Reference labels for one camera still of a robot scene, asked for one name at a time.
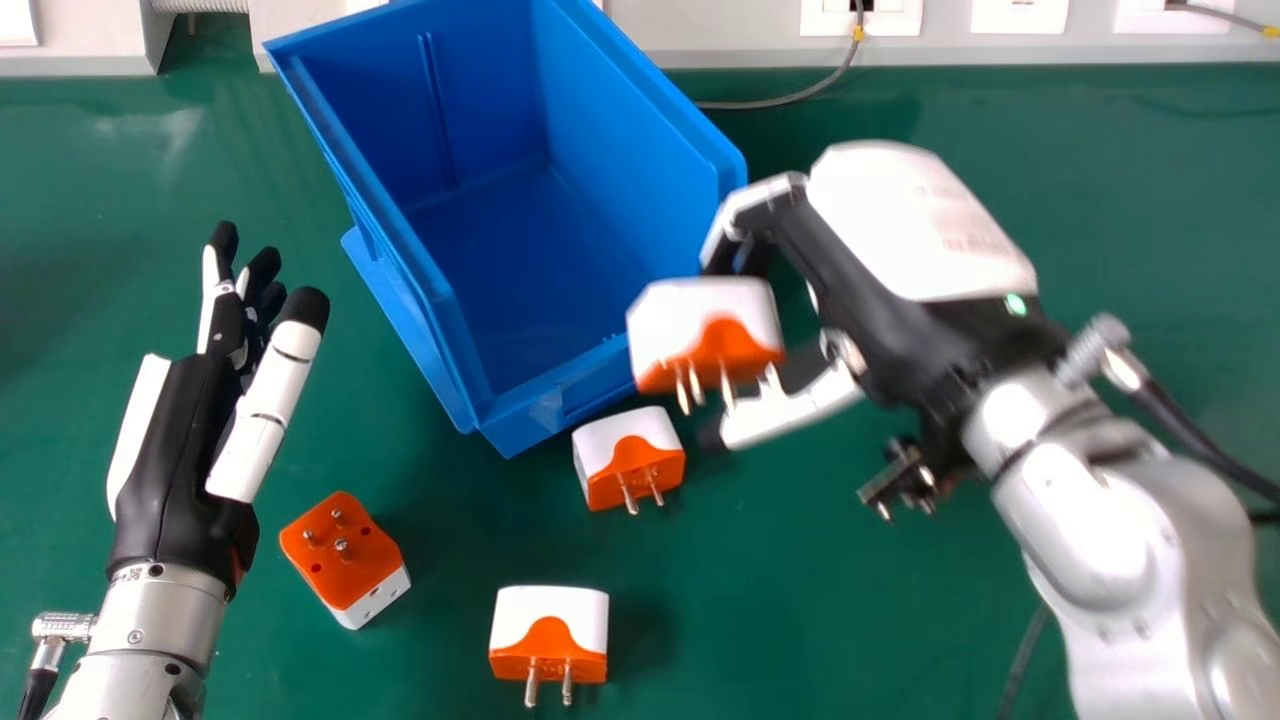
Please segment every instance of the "bin bottom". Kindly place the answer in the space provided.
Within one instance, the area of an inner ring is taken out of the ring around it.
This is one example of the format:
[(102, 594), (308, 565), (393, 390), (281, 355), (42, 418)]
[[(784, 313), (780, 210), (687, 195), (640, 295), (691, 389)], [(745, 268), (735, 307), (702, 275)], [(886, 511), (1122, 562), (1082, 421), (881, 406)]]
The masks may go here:
[(453, 287), (494, 396), (626, 328), (648, 277), (547, 161), (408, 213)]

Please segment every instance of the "blue box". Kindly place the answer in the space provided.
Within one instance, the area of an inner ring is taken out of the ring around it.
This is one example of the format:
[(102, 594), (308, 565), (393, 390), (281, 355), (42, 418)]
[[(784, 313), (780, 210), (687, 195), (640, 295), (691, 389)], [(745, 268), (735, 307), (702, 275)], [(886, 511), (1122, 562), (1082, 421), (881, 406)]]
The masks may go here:
[(268, 44), (343, 247), (458, 430), (511, 457), (634, 392), (626, 309), (698, 272), (741, 154), (588, 0), (393, 3)]

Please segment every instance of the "orange and white plug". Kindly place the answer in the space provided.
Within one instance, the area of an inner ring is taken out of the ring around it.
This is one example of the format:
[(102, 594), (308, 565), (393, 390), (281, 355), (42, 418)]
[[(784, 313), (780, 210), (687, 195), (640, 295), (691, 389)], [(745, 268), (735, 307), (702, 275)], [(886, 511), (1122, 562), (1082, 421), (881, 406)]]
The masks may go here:
[(773, 290), (749, 275), (649, 283), (627, 309), (627, 340), (636, 389), (675, 391), (686, 415), (712, 382), (732, 407), (735, 383), (781, 363), (785, 347)]
[(602, 418), (573, 430), (573, 468), (593, 511), (626, 505), (636, 515), (639, 498), (685, 480), (685, 448), (662, 407), (640, 407)]
[(410, 588), (399, 546), (346, 492), (280, 530), (280, 550), (348, 630), (362, 628)]
[(538, 705), (541, 683), (559, 683), (561, 701), (573, 705), (573, 683), (604, 683), (608, 655), (608, 594), (558, 585), (498, 591), (489, 665), (499, 680), (524, 680), (525, 707)]

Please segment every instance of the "robotic hand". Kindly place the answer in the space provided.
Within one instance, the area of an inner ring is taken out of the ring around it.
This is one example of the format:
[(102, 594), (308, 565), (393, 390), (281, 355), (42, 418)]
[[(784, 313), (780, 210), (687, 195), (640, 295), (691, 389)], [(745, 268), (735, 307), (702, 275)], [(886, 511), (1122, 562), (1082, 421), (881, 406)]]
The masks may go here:
[[(931, 152), (892, 142), (829, 147), (810, 174), (751, 184), (723, 204), (704, 274), (759, 274), (782, 256), (809, 283), (823, 331), (726, 397), (703, 445), (739, 450), (861, 397), (908, 406), (920, 442), (893, 441), (859, 497), (933, 512), (973, 470), (1061, 624), (1083, 720), (1275, 717), (1280, 639), (1253, 580), (1244, 507), (1222, 477), (1280, 491), (1199, 433), (1102, 315), (1074, 340), (1037, 297), (1036, 270)], [(1197, 456), (1171, 454), (1112, 415), (1106, 375)]]
[[(202, 258), (196, 352), (147, 355), (106, 478), (115, 539), (97, 615), (44, 612), (19, 720), (41, 716), (69, 643), (88, 643), (49, 719), (198, 719), (227, 603), (253, 564), (252, 501), (329, 319), (315, 288), (275, 282), (266, 247), (236, 277), (236, 225)], [(279, 322), (271, 329), (271, 322)]]

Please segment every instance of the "green table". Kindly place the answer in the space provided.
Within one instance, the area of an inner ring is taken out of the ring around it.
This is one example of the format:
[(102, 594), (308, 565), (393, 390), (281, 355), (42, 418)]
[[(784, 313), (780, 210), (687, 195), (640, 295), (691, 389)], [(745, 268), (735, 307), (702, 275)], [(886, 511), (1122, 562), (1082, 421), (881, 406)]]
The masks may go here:
[[(338, 246), (349, 218), (293, 104), (253, 72), (242, 24), (202, 27), (164, 77), (0, 83), (0, 712), (31, 618), (101, 600), (102, 480), (138, 359), (193, 346), (198, 246), (232, 218), (334, 311), (260, 496), (211, 717), (562, 716), (550, 691), (530, 715), (489, 674), (494, 592), (530, 582), (612, 593), (611, 682), (580, 693), (579, 717), (993, 715), (1036, 598), (987, 491), (896, 527), (854, 500), (909, 418), (861, 407), (699, 464), (666, 510), (588, 514), (567, 438), (504, 461), (453, 430)], [(746, 97), (813, 77), (677, 79)], [(1193, 415), (1280, 475), (1280, 65), (876, 69), (714, 119), (754, 177), (845, 138), (940, 151), (1038, 264), (1060, 322), (1125, 318)], [(794, 281), (780, 295), (804, 315)], [(399, 541), (415, 582), (360, 633), (274, 538), (338, 488)], [(1260, 552), (1280, 616), (1280, 533), (1261, 530)], [(1024, 692), (1020, 717), (1071, 716), (1056, 629)]]

